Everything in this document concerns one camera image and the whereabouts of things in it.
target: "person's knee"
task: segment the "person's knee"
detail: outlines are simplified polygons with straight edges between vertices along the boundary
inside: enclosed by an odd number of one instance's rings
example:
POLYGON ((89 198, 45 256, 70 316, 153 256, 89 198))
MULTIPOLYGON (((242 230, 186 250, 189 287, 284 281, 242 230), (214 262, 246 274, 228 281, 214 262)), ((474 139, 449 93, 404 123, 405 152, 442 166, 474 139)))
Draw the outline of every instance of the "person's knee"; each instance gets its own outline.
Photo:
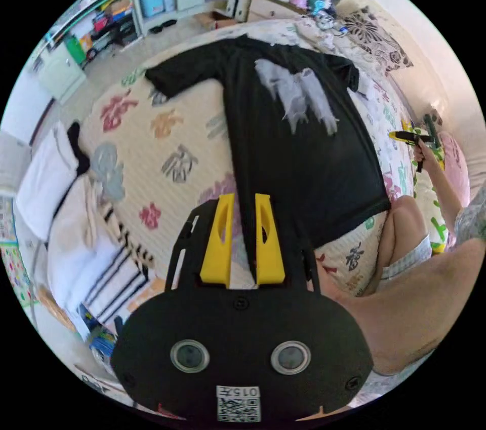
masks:
POLYGON ((417 205, 417 202, 412 196, 401 196, 398 199, 396 199, 393 204, 391 205, 391 210, 394 211, 399 208, 406 208, 409 210, 418 210, 419 207, 417 205))

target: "floral bedsheet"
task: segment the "floral bedsheet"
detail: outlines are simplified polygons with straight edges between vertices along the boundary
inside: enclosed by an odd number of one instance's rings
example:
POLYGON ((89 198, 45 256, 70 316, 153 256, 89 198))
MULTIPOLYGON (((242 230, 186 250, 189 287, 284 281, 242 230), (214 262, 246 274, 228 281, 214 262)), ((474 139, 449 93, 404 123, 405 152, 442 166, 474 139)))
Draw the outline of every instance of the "floral bedsheet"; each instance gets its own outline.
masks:
MULTIPOLYGON (((245 23, 196 36, 114 84, 82 125, 80 141, 104 193, 133 237, 154 255, 158 280, 130 305, 129 313, 164 290, 172 247, 191 210, 223 193, 236 193, 221 85, 206 81, 166 101, 144 78, 144 71, 185 50, 244 33, 269 43, 312 48, 297 34, 294 20, 245 23)), ((359 57, 355 62, 360 66, 359 57)), ((353 100, 375 144, 388 194, 391 198, 410 194, 408 147, 388 138, 388 132, 401 129, 400 121, 408 115, 386 79, 377 77, 375 85, 372 100, 358 96, 353 100)), ((385 218, 386 213, 374 216, 316 250, 319 262, 351 293, 362 291, 373 274, 385 218)), ((237 196, 232 236, 230 287, 254 288, 237 196)))

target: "colorful mat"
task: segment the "colorful mat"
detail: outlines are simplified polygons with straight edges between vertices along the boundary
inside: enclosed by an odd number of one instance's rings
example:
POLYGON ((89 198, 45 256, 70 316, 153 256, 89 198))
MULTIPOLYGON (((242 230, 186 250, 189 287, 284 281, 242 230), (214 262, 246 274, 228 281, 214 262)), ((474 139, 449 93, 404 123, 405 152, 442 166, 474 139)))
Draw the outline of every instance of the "colorful mat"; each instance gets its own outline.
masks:
POLYGON ((33 295, 15 231, 13 200, 7 197, 0 197, 0 252, 15 295, 23 307, 28 307, 33 295))

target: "bed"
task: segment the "bed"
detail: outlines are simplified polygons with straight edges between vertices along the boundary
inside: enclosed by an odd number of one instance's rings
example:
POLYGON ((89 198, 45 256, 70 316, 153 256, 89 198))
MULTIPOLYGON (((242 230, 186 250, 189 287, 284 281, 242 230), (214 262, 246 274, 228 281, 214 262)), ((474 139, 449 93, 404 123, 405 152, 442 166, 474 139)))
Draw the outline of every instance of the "bed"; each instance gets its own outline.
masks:
MULTIPOLYGON (((268 20, 214 30, 164 51, 113 85, 82 124, 80 143, 89 154, 93 174, 103 182, 116 214, 133 237, 154 256, 156 279, 120 315, 125 318, 148 298, 162 292, 172 246, 191 210, 223 193, 236 193, 222 102, 222 87, 201 83, 166 101, 144 77, 146 68, 190 48, 247 33, 269 43, 312 48, 295 20, 268 20), (120 121, 113 112, 121 108, 120 121), (170 176, 170 187, 157 181, 170 176)), ((346 55, 345 47, 334 53, 346 55)), ((404 143, 388 138, 410 115, 394 88, 369 63, 350 57, 373 80, 372 100, 354 94, 374 142, 391 199, 413 192, 413 168, 404 143)), ((255 288, 235 206, 232 241, 232 289, 255 288)), ((316 250, 316 256, 341 286, 358 295, 376 262, 386 213, 368 219, 354 231, 316 250)))

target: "white wall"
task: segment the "white wall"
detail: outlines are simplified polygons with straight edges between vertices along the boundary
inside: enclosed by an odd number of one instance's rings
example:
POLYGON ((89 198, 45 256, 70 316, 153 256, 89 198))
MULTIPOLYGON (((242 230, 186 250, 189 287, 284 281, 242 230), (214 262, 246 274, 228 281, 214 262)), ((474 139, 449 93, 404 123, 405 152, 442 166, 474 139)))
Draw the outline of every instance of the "white wall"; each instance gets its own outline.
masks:
POLYGON ((24 67, 10 93, 0 129, 29 143, 51 99, 51 94, 42 88, 37 77, 24 67))
POLYGON ((437 28, 411 1, 374 1, 409 32, 433 65, 449 100, 448 107, 441 112, 447 130, 461 145, 470 174, 478 177, 475 183, 481 179, 484 181, 486 125, 477 96, 456 54, 437 28))

